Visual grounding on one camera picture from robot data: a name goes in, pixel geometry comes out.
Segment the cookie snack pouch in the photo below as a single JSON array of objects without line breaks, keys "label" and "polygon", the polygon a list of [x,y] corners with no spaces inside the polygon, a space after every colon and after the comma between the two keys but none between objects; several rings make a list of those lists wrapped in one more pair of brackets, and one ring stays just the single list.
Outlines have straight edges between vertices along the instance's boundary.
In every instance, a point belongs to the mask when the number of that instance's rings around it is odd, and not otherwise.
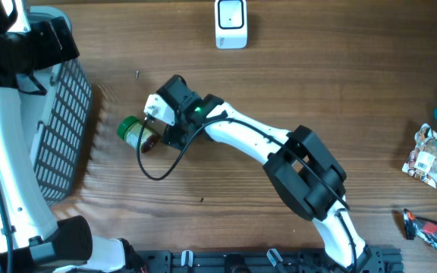
[{"label": "cookie snack pouch", "polygon": [[437,189],[437,133],[428,124],[423,124],[414,140],[416,145],[401,170]]}]

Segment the green lid jar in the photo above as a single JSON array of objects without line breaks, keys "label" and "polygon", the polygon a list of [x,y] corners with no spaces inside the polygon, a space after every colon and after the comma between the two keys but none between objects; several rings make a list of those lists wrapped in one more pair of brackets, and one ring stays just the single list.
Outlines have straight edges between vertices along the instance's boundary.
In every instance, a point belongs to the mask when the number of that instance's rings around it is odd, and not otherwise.
[{"label": "green lid jar", "polygon": [[126,117],[117,128],[117,135],[128,145],[146,153],[160,140],[160,135],[152,128],[143,126],[143,122],[135,117]]}]

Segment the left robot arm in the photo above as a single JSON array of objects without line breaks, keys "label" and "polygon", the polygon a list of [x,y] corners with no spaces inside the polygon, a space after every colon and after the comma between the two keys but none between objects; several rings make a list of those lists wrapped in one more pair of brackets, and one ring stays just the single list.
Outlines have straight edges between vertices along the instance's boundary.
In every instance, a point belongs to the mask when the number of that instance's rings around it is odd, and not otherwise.
[{"label": "left robot arm", "polygon": [[70,195],[93,102],[68,17],[0,1],[0,272],[145,272],[123,239],[51,207]]}]

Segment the hex wrench set packet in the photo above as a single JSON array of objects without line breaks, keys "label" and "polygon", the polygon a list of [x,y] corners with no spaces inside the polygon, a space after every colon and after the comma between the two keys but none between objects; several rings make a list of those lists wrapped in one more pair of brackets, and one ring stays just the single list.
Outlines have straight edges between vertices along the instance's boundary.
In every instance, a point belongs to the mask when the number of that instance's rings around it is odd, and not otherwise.
[{"label": "hex wrench set packet", "polygon": [[404,233],[407,240],[421,238],[437,250],[437,221],[415,216],[410,210],[404,209]]}]

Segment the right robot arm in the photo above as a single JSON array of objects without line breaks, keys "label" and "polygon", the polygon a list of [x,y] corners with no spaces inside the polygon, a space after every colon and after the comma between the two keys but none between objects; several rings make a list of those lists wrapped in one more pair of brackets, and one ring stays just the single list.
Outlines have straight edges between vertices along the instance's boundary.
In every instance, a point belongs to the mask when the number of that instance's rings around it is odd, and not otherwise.
[{"label": "right robot arm", "polygon": [[374,252],[349,216],[346,172],[311,129],[290,131],[260,123],[217,96],[201,97],[180,75],[148,97],[145,112],[165,123],[165,142],[181,152],[204,135],[257,160],[282,202],[314,224],[325,254],[340,269],[368,268]]}]

